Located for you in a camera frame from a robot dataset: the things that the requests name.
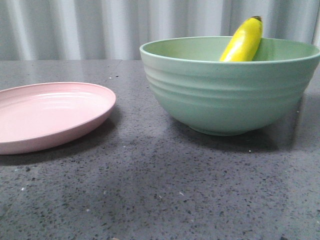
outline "banana tip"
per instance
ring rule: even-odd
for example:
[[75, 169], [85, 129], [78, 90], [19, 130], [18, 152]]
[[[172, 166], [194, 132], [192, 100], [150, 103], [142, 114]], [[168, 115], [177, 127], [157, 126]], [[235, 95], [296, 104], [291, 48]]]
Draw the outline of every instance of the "banana tip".
[[262, 18], [261, 16], [252, 16], [252, 18], [259, 20], [260, 22], [262, 22]]

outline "plate rim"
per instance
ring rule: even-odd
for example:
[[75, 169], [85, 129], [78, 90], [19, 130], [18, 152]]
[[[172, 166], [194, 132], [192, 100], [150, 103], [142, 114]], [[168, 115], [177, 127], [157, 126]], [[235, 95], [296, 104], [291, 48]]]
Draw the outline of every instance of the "plate rim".
[[[68, 127], [68, 128], [64, 128], [64, 129], [61, 129], [61, 130], [57, 130], [57, 131], [54, 131], [54, 132], [51, 132], [51, 133], [48, 133], [48, 134], [42, 134], [42, 135], [35, 136], [35, 137], [21, 138], [21, 139], [12, 140], [12, 141], [0, 141], [0, 155], [8, 154], [8, 153], [2, 153], [2, 152], [5, 152], [5, 150], [3, 149], [4, 150], [3, 151], [1, 146], [16, 145], [16, 144], [23, 143], [23, 142], [32, 142], [32, 141], [36, 141], [36, 140], [43, 139], [43, 138], [54, 137], [54, 136], [56, 136], [58, 134], [63, 134], [65, 132], [68, 132], [68, 131], [77, 129], [77, 128], [81, 127], [81, 126], [87, 125], [88, 123], [90, 123], [90, 122], [92, 122], [94, 120], [98, 120], [98, 119], [102, 118], [104, 115], [106, 115], [105, 119], [100, 123], [100, 124], [102, 124], [109, 117], [108, 113], [111, 113], [112, 110], [114, 109], [115, 105], [116, 105], [117, 96], [114, 93], [114, 91], [112, 91], [110, 88], [108, 88], [106, 86], [102, 86], [102, 85], [99, 85], [99, 84], [96, 84], [96, 83], [90, 83], [90, 82], [57, 81], [57, 82], [43, 82], [43, 83], [27, 84], [27, 85], [15, 86], [15, 87], [11, 87], [11, 88], [0, 90], [0, 95], [2, 93], [4, 93], [4, 92], [16, 91], [18, 89], [32, 88], [32, 87], [37, 87], [37, 86], [49, 86], [49, 85], [82, 85], [82, 86], [83, 85], [87, 85], [87, 86], [92, 86], [92, 87], [95, 87], [95, 88], [104, 89], [105, 91], [108, 91], [108, 93], [112, 96], [112, 97], [110, 97], [110, 100], [111, 100], [110, 107], [106, 108], [106, 110], [104, 110], [102, 113], [97, 114], [96, 116], [94, 116], [94, 117], [92, 117], [92, 118], [90, 118], [90, 119], [88, 119], [86, 121], [83, 121], [81, 123], [72, 125], [71, 127]], [[93, 128], [92, 130], [88, 131], [85, 134], [82, 134], [82, 136], [84, 136], [84, 135], [88, 134], [89, 132], [93, 131], [95, 128]]]

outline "white backdrop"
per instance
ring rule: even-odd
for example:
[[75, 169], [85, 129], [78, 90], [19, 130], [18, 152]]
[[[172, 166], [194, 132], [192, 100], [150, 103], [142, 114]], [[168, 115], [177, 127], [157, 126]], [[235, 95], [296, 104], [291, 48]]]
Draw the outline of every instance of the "white backdrop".
[[140, 59], [143, 43], [227, 36], [262, 16], [264, 37], [320, 46], [320, 0], [0, 0], [0, 60]]

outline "bowl rim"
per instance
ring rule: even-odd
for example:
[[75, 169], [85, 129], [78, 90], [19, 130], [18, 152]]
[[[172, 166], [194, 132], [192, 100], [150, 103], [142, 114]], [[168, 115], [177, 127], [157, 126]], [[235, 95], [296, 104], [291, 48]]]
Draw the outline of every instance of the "bowl rim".
[[170, 56], [163, 56], [158, 55], [155, 53], [148, 52], [144, 49], [145, 46], [160, 43], [160, 42], [167, 42], [167, 41], [174, 41], [174, 40], [182, 40], [182, 39], [202, 39], [202, 38], [229, 38], [231, 39], [232, 36], [188, 36], [188, 37], [174, 37], [174, 38], [166, 38], [166, 39], [160, 39], [155, 41], [150, 41], [142, 44], [139, 48], [140, 53], [149, 55], [151, 57], [156, 57], [164, 60], [172, 60], [172, 61], [178, 61], [178, 62], [187, 62], [187, 63], [204, 63], [204, 64], [228, 64], [228, 65], [247, 65], [247, 64], [253, 64], [253, 65], [261, 65], [261, 64], [279, 64], [279, 63], [293, 63], [293, 62], [299, 62], [299, 61], [305, 61], [309, 59], [315, 59], [320, 57], [320, 47], [301, 42], [296, 40], [289, 40], [289, 39], [280, 39], [280, 38], [272, 38], [272, 37], [262, 37], [262, 39], [269, 39], [269, 40], [276, 40], [276, 41], [284, 41], [284, 42], [290, 42], [295, 44], [301, 44], [313, 47], [318, 50], [318, 53], [305, 56], [305, 57], [298, 57], [298, 58], [290, 58], [290, 59], [284, 59], [284, 60], [267, 60], [267, 61], [208, 61], [208, 60], [193, 60], [193, 59], [185, 59], [185, 58], [178, 58], [178, 57], [170, 57]]

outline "countertop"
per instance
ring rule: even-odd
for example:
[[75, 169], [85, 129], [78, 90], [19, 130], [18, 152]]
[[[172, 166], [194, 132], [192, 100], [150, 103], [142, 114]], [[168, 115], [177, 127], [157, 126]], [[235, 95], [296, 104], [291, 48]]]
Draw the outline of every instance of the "countertop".
[[171, 118], [139, 60], [0, 61], [0, 90], [47, 82], [116, 106], [77, 140], [0, 155], [1, 240], [320, 239], [319, 67], [295, 109], [232, 137]]

